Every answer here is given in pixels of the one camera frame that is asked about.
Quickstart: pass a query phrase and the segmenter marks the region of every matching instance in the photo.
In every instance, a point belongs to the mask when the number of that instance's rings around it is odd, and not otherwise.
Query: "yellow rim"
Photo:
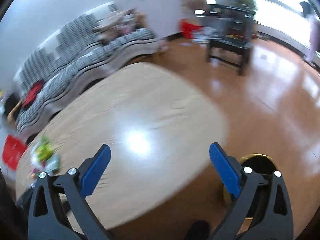
[[[276,170],[279,170],[278,166],[275,164],[275,162],[273,161],[273,159],[270,156],[264,155],[264,154],[259,154],[259,153],[252,153],[252,154],[249,154],[247,156],[241,157],[241,159],[239,160],[239,163],[242,164],[247,159],[250,159],[250,158],[255,157],[255,156],[264,156],[264,157],[268,158],[273,163],[273,165],[275,166]],[[226,187],[224,185],[223,185],[223,198],[224,198],[225,203],[228,206],[230,206],[231,205],[231,196],[230,196],[230,193],[227,191],[227,189],[226,189]]]

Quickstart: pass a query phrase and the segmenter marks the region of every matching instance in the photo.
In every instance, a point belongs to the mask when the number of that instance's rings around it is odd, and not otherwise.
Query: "sofa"
[[[95,81],[108,77],[128,61],[153,54],[158,39],[147,26],[104,45],[92,31],[97,23],[117,11],[114,2],[98,6],[65,24],[47,38],[24,62],[14,76],[14,87],[23,101],[39,80],[44,86],[28,109],[20,105],[16,119],[19,138],[28,143],[52,116],[78,97]]]

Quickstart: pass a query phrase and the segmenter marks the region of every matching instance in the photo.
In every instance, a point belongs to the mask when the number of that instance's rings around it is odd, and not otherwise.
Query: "red bucket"
[[[5,140],[2,153],[3,162],[14,171],[17,170],[18,162],[26,149],[26,145],[24,145],[19,139],[9,134]]]
[[[184,19],[180,21],[180,28],[181,28],[182,35],[187,39],[193,38],[193,35],[192,35],[193,31],[198,31],[202,29],[202,26],[192,24],[191,20],[192,19]]]

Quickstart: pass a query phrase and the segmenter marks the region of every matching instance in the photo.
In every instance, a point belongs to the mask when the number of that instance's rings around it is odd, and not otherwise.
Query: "sofa backrest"
[[[47,82],[65,68],[84,49],[99,44],[97,34],[92,32],[97,22],[116,11],[114,2],[100,5],[65,24],[47,38],[24,62],[14,76],[14,83],[23,100],[32,85]]]

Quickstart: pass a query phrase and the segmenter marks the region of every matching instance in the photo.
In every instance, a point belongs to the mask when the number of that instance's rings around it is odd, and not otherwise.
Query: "red object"
[[[180,21],[181,32],[182,32],[182,35],[187,39],[192,39],[193,38],[192,32],[201,30],[202,26],[194,25],[192,23],[187,22],[187,20],[188,19]]]
[[[30,91],[26,96],[26,99],[22,102],[22,108],[28,109],[32,105],[33,101],[36,100],[37,94],[41,91],[43,86],[44,86],[43,80],[39,80],[32,85]]]
[[[11,169],[17,170],[18,162],[27,149],[19,139],[8,135],[2,153],[3,162],[6,163]]]

